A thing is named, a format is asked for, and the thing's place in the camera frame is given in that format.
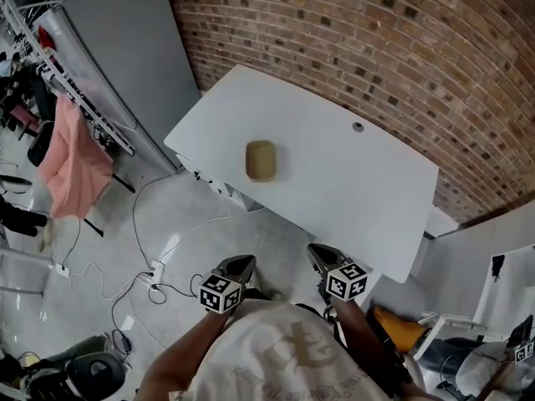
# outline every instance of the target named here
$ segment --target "power strip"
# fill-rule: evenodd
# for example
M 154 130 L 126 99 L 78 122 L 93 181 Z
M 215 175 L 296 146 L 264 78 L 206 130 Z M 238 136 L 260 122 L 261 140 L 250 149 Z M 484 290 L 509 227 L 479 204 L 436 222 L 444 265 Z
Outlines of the power strip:
M 164 278 L 164 269 L 166 268 L 165 265 L 159 261 L 152 261 L 150 266 L 153 269 L 152 273 L 154 273 L 154 276 L 150 277 L 149 275 L 141 275 L 138 278 L 138 281 L 143 285 L 146 285 L 147 288 L 150 288 L 150 286 L 154 284 L 161 284 Z

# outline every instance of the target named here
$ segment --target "person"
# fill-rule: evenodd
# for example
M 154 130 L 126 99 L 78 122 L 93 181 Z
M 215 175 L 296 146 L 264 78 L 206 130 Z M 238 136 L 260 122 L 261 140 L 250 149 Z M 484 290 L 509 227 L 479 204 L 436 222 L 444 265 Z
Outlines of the person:
M 10 231 L 35 237 L 38 234 L 38 227 L 45 227 L 48 218 L 37 212 L 21 210 L 0 196 L 0 223 Z
M 0 52 L 0 77 L 9 78 L 11 74 L 11 59 L 5 52 Z
M 242 304 L 208 312 L 152 363 L 135 401 L 386 401 L 385 387 L 401 398 L 439 400 L 395 381 L 389 353 L 356 302 L 332 299 L 344 347 L 319 315 L 270 301 L 254 273 L 245 287 Z
M 421 367 L 439 373 L 458 399 L 478 396 L 506 361 L 505 343 L 484 343 L 467 338 L 435 339 L 420 359 Z M 499 383 L 501 399 L 519 399 L 535 379 L 532 360 L 516 364 Z

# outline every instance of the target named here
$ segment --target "clothing rack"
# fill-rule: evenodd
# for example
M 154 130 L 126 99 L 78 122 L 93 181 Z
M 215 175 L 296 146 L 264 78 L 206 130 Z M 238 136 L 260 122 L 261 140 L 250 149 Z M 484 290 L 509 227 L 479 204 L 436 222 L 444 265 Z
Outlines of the clothing rack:
M 76 87 L 74 82 L 66 76 L 65 70 L 63 74 L 59 71 L 59 69 L 56 67 L 56 64 L 61 67 L 59 60 L 57 60 L 56 63 L 53 63 L 44 49 L 41 48 L 41 45 L 33 36 L 29 26 L 24 22 L 15 2 L 13 0 L 3 0 L 2 11 L 13 31 L 24 34 L 35 54 L 47 65 L 59 83 L 64 87 L 65 91 L 68 92 L 72 97 L 73 101 L 81 109 L 83 109 L 89 115 L 89 117 L 102 128 L 104 132 L 106 132 L 120 147 L 122 147 L 126 153 L 128 153 L 130 156 L 133 156 L 135 149 L 131 143 L 118 129 L 115 128 L 113 124 L 111 124 L 93 108 L 89 101 L 87 101 L 79 92 L 79 89 Z

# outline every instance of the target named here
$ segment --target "electrical outlet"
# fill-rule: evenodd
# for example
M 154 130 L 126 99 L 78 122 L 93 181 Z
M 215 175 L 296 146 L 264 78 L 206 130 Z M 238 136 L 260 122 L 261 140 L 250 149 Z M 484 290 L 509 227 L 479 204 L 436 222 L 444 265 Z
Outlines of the electrical outlet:
M 164 277 L 164 269 L 166 268 L 163 263 L 160 263 L 159 261 L 153 261 L 150 266 L 154 269 L 152 272 L 154 273 L 153 277 L 150 277 L 148 275 L 141 275 L 139 277 L 139 281 L 148 286 L 150 288 L 153 284 L 160 284 Z
M 56 263 L 56 272 L 59 273 L 62 277 L 70 277 L 70 270 L 66 266 L 61 266 L 59 263 Z

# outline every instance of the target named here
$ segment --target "white table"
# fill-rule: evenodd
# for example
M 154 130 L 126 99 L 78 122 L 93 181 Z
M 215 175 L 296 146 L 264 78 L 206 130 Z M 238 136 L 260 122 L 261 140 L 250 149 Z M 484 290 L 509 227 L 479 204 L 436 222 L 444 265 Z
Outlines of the white table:
M 354 130 L 355 122 L 363 132 Z M 245 149 L 252 140 L 276 146 L 277 173 L 271 182 L 247 177 Z M 164 142 L 202 174 L 229 184 L 321 242 L 398 282 L 409 275 L 438 168 L 367 120 L 237 65 Z

